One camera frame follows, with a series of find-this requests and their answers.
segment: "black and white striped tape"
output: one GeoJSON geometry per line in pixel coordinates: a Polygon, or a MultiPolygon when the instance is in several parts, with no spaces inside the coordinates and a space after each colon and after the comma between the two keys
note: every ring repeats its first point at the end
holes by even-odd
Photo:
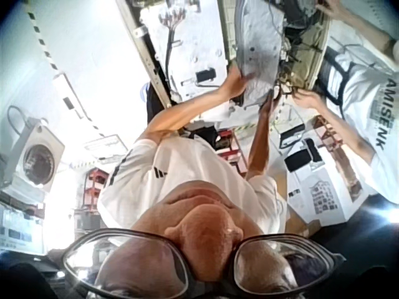
{"type": "MultiPolygon", "coordinates": [[[[33,30],[34,30],[34,32],[36,33],[37,40],[38,40],[38,42],[39,42],[40,47],[42,48],[42,51],[43,51],[43,53],[44,53],[44,56],[46,57],[47,61],[49,62],[51,68],[54,70],[54,72],[56,73],[56,75],[59,75],[59,74],[61,73],[61,71],[59,70],[58,66],[55,64],[55,62],[54,62],[54,60],[53,60],[53,58],[52,58],[52,56],[51,56],[51,54],[50,54],[49,48],[47,47],[46,42],[45,42],[44,39],[43,39],[42,32],[41,32],[39,26],[37,25],[36,16],[35,16],[35,14],[33,13],[33,10],[32,10],[32,8],[31,8],[31,5],[29,4],[29,0],[25,0],[25,1],[24,1],[24,4],[25,4],[25,7],[26,7],[27,15],[29,16],[29,19],[31,20],[31,23],[32,23],[32,25],[33,25],[33,30]]],[[[72,89],[72,91],[73,91],[73,93],[74,93],[74,95],[75,95],[75,97],[76,97],[77,103],[79,104],[80,109],[83,111],[83,114],[84,114],[85,118],[90,122],[90,124],[92,125],[93,129],[95,129],[95,130],[97,131],[97,133],[98,133],[101,137],[105,137],[105,135],[100,131],[100,128],[93,122],[93,119],[91,119],[91,118],[88,116],[86,110],[83,108],[81,102],[80,102],[79,99],[77,98],[77,96],[76,96],[76,94],[75,94],[75,92],[74,92],[72,86],[70,86],[70,88],[72,89]]],[[[63,100],[64,103],[67,105],[67,108],[68,108],[69,110],[75,108],[75,107],[74,107],[74,104],[71,102],[71,100],[70,100],[68,97],[64,97],[62,100],[63,100]]]]}

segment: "glasses frame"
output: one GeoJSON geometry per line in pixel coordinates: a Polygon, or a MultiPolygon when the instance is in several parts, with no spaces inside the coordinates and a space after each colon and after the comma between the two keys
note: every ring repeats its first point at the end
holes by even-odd
{"type": "Polygon", "coordinates": [[[195,279],[195,276],[193,274],[193,270],[190,266],[190,264],[187,262],[187,259],[185,255],[181,252],[181,250],[169,239],[162,237],[160,235],[155,235],[155,234],[150,234],[146,232],[138,232],[135,230],[130,230],[130,229],[98,229],[95,230],[78,240],[76,240],[74,243],[72,243],[64,252],[62,256],[62,263],[64,268],[67,271],[67,274],[65,277],[69,278],[72,280],[73,286],[76,287],[84,287],[87,291],[95,293],[96,295],[99,295],[104,298],[109,298],[109,299],[119,299],[119,298],[126,298],[126,299],[132,299],[131,297],[124,297],[121,295],[113,295],[110,294],[109,292],[103,291],[101,289],[95,288],[93,285],[81,280],[73,271],[73,269],[68,265],[67,259],[73,251],[75,251],[77,248],[80,246],[91,242],[95,241],[97,239],[100,239],[102,237],[112,237],[112,236],[137,236],[137,237],[148,237],[150,239],[157,239],[162,242],[167,243],[176,253],[177,256],[179,256],[181,263],[183,264],[185,270],[186,270],[186,288],[184,291],[182,291],[181,294],[170,297],[170,298],[164,298],[164,299],[192,299],[192,298],[198,298],[203,295],[215,295],[215,296],[222,296],[222,297],[229,297],[229,298],[260,298],[260,297],[267,297],[267,298],[287,298],[293,295],[299,295],[301,293],[304,293],[308,291],[311,288],[314,288],[317,285],[320,285],[322,282],[326,281],[334,272],[335,270],[341,266],[341,264],[346,261],[345,257],[342,256],[341,254],[333,254],[329,252],[327,249],[325,249],[323,246],[319,245],[318,243],[306,239],[305,237],[301,237],[299,235],[294,235],[294,234],[273,234],[273,235],[257,235],[255,237],[250,237],[247,239],[242,240],[236,248],[231,252],[230,257],[228,258],[226,268],[224,269],[222,279],[218,282],[201,282],[197,279],[195,279]],[[300,245],[302,248],[306,248],[306,250],[316,256],[318,258],[324,260],[326,264],[329,266],[329,271],[326,272],[323,276],[319,277],[317,280],[313,281],[312,283],[305,285],[303,287],[296,288],[295,290],[292,291],[284,291],[284,292],[279,292],[279,293],[273,293],[273,294],[257,294],[257,293],[251,293],[248,291],[243,290],[238,286],[234,279],[234,264],[236,261],[237,257],[237,252],[240,250],[240,248],[248,242],[254,242],[257,240],[270,240],[270,241],[280,241],[284,242],[287,244],[294,244],[294,245],[300,245]]]}

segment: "man's right hand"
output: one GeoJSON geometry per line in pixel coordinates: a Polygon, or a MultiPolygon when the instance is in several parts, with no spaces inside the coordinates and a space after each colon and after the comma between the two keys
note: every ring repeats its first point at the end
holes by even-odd
{"type": "Polygon", "coordinates": [[[320,95],[310,90],[298,88],[292,98],[295,104],[302,108],[313,108],[318,110],[325,105],[320,95]]]}
{"type": "Polygon", "coordinates": [[[345,21],[349,11],[344,8],[344,6],[340,3],[340,0],[325,0],[329,7],[326,7],[322,4],[316,4],[316,8],[326,15],[330,16],[332,19],[345,21]]]}

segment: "white shirt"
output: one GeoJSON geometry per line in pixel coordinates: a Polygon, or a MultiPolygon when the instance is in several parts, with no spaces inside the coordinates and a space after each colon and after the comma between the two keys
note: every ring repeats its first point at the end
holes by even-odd
{"type": "Polygon", "coordinates": [[[278,232],[276,182],[268,176],[247,182],[204,140],[171,137],[159,146],[152,140],[137,141],[110,173],[97,207],[108,227],[129,229],[172,189],[194,180],[219,187],[265,234],[278,232]]]}
{"type": "MultiPolygon", "coordinates": [[[[346,55],[336,61],[348,69],[346,55]]],[[[332,69],[329,91],[337,96],[342,76],[332,69]]],[[[399,204],[398,117],[399,73],[386,74],[370,67],[356,65],[345,87],[342,110],[345,120],[375,150],[370,165],[371,177],[366,181],[389,201],[399,204]]],[[[338,107],[327,101],[331,110],[341,116],[338,107]]]]}

